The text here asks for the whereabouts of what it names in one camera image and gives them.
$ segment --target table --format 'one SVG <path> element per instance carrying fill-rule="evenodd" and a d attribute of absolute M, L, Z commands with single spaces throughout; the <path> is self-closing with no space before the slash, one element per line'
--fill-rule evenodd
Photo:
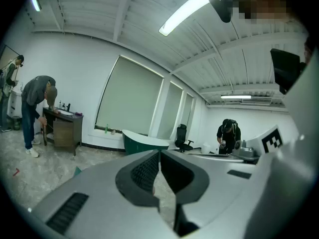
<path fill-rule="evenodd" d="M 76 155 L 75 149 L 80 144 L 82 146 L 82 120 L 83 116 L 56 114 L 48 108 L 43 108 L 43 116 L 47 119 L 47 126 L 43 129 L 44 145 L 47 142 L 54 143 L 56 147 L 70 147 L 73 155 Z M 54 139 L 47 138 L 47 134 L 52 133 Z"/>

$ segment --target ceiling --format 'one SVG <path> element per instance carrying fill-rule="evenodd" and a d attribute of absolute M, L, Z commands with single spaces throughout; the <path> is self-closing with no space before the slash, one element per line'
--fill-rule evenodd
<path fill-rule="evenodd" d="M 305 29 L 295 23 L 255 23 L 234 9 L 223 23 L 205 5 L 167 37 L 165 21 L 187 0 L 39 0 L 36 12 L 28 1 L 33 32 L 84 34 L 119 44 L 153 60 L 198 92 L 210 107 L 243 107 L 220 95 L 252 94 L 270 98 L 263 109 L 285 111 L 275 84 L 270 49 L 285 50 L 304 61 Z M 259 104 L 250 104 L 254 109 Z"/>

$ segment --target green bathtub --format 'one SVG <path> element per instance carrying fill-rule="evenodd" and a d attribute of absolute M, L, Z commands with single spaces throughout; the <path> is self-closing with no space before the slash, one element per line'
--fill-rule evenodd
<path fill-rule="evenodd" d="M 144 136 L 128 130 L 122 131 L 124 148 L 127 154 L 152 149 L 168 149 L 169 143 L 162 139 Z"/>

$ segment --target person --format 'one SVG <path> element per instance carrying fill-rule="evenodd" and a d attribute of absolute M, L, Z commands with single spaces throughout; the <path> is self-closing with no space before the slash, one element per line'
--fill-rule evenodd
<path fill-rule="evenodd" d="M 11 131 L 11 127 L 7 124 L 6 115 L 11 87 L 17 85 L 17 81 L 13 81 L 11 77 L 18 66 L 22 66 L 23 61 L 24 56 L 19 55 L 15 59 L 10 60 L 9 63 L 0 70 L 0 127 L 2 132 Z"/>
<path fill-rule="evenodd" d="M 241 132 L 237 122 L 233 119 L 225 119 L 217 131 L 217 141 L 220 144 L 219 154 L 231 154 L 240 137 Z"/>
<path fill-rule="evenodd" d="M 36 105 L 44 99 L 55 113 L 59 113 L 54 108 L 54 101 L 58 94 L 55 87 L 55 80 L 50 76 L 37 76 L 29 81 L 21 94 L 22 99 L 22 129 L 26 153 L 32 157 L 38 157 L 39 154 L 32 145 L 40 144 L 40 141 L 34 139 L 34 121 L 37 119 L 42 125 L 46 125 L 46 118 L 41 117 L 36 111 Z"/>
<path fill-rule="evenodd" d="M 305 42 L 305 63 L 309 64 L 310 59 L 313 55 L 313 52 L 315 50 L 316 44 L 315 42 L 308 36 L 306 42 Z"/>

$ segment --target white sneaker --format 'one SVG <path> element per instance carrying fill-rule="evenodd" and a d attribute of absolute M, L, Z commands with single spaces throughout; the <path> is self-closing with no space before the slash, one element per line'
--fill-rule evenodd
<path fill-rule="evenodd" d="M 32 145 L 39 145 L 41 144 L 41 141 L 37 141 L 36 139 L 34 139 L 31 143 Z"/>
<path fill-rule="evenodd" d="M 31 149 L 26 149 L 25 152 L 28 154 L 28 155 L 31 155 L 31 157 L 38 157 L 39 156 L 39 153 L 37 153 L 35 151 L 35 149 L 31 148 Z"/>

